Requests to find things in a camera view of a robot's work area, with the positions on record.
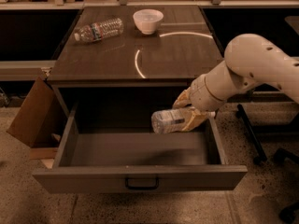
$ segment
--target floor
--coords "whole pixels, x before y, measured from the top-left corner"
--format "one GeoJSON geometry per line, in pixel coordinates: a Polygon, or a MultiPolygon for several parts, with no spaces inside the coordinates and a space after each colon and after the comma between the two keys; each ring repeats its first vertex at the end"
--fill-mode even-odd
{"type": "MultiPolygon", "coordinates": [[[[278,147],[299,155],[295,136],[261,136],[267,162],[253,164],[256,151],[235,103],[223,106],[217,125],[231,164],[248,173],[233,191],[167,194],[48,194],[31,176],[41,161],[28,159],[29,148],[6,133],[20,106],[0,108],[0,223],[283,223],[279,211],[299,200],[298,165],[276,164],[278,147]]],[[[252,124],[288,123],[298,112],[294,103],[245,103],[252,124]]]]}

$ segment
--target bowl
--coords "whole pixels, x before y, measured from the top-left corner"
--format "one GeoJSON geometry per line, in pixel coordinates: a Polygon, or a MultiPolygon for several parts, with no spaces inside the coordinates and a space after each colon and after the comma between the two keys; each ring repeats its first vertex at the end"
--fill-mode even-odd
{"type": "Polygon", "coordinates": [[[145,35],[153,34],[161,25],[164,15],[154,9],[139,10],[133,15],[136,27],[145,35]]]}

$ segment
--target desk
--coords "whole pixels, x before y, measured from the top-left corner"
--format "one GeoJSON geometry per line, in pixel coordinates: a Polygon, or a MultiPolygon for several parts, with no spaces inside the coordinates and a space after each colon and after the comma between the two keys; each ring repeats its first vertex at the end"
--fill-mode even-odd
{"type": "Polygon", "coordinates": [[[140,7],[84,9],[73,33],[114,17],[124,33],[93,44],[71,35],[55,64],[49,83],[69,119],[53,168],[34,172],[48,191],[233,189],[246,173],[227,165],[214,119],[190,133],[153,133],[152,112],[171,108],[222,57],[198,7],[152,8],[164,14],[154,35],[135,28],[140,7]]]}

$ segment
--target plastic bottle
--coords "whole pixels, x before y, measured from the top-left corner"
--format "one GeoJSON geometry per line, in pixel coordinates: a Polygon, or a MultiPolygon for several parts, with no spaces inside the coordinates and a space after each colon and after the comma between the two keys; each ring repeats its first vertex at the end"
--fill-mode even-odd
{"type": "Polygon", "coordinates": [[[209,117],[215,117],[215,112],[200,112],[193,106],[154,112],[151,125],[155,133],[171,133],[190,131],[209,117]]]}
{"type": "Polygon", "coordinates": [[[85,25],[75,33],[75,39],[83,42],[94,42],[122,33],[123,23],[120,18],[117,18],[85,25]]]}

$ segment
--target black handle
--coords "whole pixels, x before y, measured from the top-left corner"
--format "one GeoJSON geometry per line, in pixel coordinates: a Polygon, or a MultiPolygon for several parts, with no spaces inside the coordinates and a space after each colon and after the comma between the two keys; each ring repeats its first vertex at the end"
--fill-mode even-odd
{"type": "Polygon", "coordinates": [[[154,186],[148,186],[148,187],[131,186],[131,185],[129,185],[129,179],[130,178],[125,178],[125,187],[128,188],[129,190],[155,190],[159,187],[159,178],[158,177],[156,177],[154,186]]]}

